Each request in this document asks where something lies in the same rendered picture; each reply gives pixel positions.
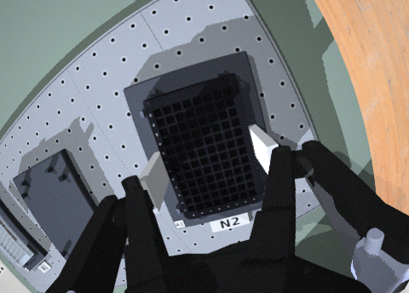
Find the grey perforated breadboard plate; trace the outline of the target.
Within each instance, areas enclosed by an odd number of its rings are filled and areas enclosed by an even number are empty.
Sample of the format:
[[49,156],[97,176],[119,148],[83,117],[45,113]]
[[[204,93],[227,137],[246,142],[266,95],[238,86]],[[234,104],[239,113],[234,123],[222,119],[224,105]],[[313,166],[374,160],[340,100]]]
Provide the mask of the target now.
[[[317,136],[293,78],[250,0],[153,0],[97,38],[31,101],[0,140],[0,199],[48,252],[15,270],[44,293],[66,260],[39,226],[13,178],[66,149],[98,207],[125,197],[121,181],[148,161],[123,89],[149,78],[246,51],[268,135],[291,151]],[[163,201],[155,214],[169,256],[207,254],[250,239],[249,224],[213,233],[210,223],[177,229]],[[38,266],[46,261],[50,270]]]

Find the white well plate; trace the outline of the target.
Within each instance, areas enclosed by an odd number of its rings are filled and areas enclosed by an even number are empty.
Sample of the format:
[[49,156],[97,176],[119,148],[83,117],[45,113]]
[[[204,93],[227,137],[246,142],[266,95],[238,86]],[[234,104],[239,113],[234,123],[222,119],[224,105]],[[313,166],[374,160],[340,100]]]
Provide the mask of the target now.
[[[18,266],[23,267],[34,253],[0,214],[0,247]],[[24,264],[25,263],[25,264]]]

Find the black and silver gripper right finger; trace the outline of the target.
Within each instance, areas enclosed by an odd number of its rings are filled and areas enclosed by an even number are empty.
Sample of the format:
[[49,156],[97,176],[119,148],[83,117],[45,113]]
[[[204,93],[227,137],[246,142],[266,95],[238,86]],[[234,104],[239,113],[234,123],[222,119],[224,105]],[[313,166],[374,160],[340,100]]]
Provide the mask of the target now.
[[302,150],[281,146],[256,124],[254,153],[268,174],[262,210],[229,293],[286,293],[295,255],[296,183],[305,178],[351,263],[355,279],[372,293],[400,293],[409,282],[409,215],[384,203],[319,141]]

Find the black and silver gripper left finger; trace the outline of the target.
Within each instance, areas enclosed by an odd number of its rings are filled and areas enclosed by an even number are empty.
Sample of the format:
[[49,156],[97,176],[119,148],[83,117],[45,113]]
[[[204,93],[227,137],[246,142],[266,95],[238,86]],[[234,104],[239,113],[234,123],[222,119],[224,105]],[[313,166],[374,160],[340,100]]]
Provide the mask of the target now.
[[164,268],[169,254],[155,216],[169,180],[160,152],[139,177],[123,179],[125,197],[101,200],[59,277],[44,293],[113,293],[123,253],[124,293],[173,293]]

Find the black well plate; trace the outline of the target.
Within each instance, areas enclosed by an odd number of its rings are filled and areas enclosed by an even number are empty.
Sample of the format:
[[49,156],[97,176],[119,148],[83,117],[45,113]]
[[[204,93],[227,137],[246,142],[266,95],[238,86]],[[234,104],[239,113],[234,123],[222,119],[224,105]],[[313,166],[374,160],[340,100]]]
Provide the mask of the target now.
[[143,106],[187,219],[263,201],[235,73],[155,96]]

